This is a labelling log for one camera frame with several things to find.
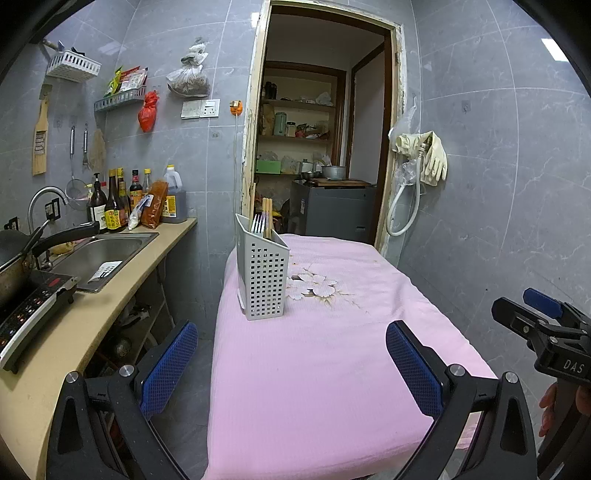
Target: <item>soy sauce bottle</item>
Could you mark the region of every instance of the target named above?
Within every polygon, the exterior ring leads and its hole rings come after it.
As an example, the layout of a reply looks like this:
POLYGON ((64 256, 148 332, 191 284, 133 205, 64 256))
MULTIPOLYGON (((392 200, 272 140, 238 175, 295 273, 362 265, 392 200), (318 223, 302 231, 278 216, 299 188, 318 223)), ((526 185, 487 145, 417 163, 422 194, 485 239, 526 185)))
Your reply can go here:
POLYGON ((131 199, 131 210, 140 202, 143 197, 142 185, 139 182, 139 171, 132 170, 132 180, 129 186, 129 198, 131 199))
POLYGON ((127 225, 125 206, 119 198, 119 186, 117 185, 117 170, 109 169, 109 197, 105 205, 105 221, 109 232, 120 232, 127 225))

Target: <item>power cord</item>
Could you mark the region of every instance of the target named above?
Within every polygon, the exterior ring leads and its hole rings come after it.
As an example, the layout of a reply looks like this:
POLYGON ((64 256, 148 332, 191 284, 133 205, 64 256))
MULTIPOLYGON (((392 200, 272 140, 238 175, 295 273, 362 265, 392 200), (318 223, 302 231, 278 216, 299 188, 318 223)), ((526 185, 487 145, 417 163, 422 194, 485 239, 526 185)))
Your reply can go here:
POLYGON ((238 168, 236 164, 238 163, 238 159, 236 158, 236 137, 238 137, 238 116, 242 113, 242 101, 241 100, 232 100, 230 102, 230 113, 234 115, 236 119, 236 127, 234 130, 234 197, 233 197, 233 211, 234 217, 237 213, 236 208, 236 169, 238 168))

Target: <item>strainer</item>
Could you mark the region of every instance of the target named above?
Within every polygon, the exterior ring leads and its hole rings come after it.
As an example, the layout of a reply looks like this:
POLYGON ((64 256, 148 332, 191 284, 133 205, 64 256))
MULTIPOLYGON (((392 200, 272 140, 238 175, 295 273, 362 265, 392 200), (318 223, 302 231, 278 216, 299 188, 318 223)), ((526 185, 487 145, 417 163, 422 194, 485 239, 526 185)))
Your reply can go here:
POLYGON ((76 127, 72 125, 72 131, 70 132, 70 166, 72 168, 72 179, 66 185, 66 196, 68 197, 68 203, 74 210, 86 210, 88 204, 88 188, 82 180, 74 178, 75 137, 76 127))

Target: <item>wall shelf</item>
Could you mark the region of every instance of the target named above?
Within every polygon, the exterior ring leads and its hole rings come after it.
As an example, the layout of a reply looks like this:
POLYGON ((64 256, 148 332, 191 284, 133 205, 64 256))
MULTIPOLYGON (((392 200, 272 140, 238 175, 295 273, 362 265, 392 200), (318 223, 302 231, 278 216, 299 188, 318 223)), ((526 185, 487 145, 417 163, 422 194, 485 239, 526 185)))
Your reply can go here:
POLYGON ((326 145, 330 140, 318 140, 317 138, 302 137, 284 137, 282 135, 259 135, 259 142, 263 141, 326 145))
POLYGON ((295 102, 293 100, 268 100, 263 98, 262 103, 268 103, 274 108, 292 108, 296 110, 315 110, 317 112, 333 113, 335 107, 327 105, 318 105, 317 103, 295 102))

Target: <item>blue gripper pad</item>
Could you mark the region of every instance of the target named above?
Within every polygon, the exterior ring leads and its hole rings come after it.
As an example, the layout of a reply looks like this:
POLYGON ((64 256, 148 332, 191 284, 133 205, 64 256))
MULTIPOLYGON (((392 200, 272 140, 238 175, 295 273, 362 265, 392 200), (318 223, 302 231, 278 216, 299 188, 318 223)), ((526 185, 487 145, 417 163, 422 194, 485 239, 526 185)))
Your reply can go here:
POLYGON ((436 419, 443 411, 441 385, 395 323, 386 330, 386 348, 423 415, 436 419))
POLYGON ((533 288, 528 288, 523 292, 523 301, 526 305, 542 312, 551 319, 557 320, 562 317, 562 305, 548 295, 533 288))
POLYGON ((189 322, 144 382, 139 409, 147 420, 162 413, 196 349, 197 327, 189 322))

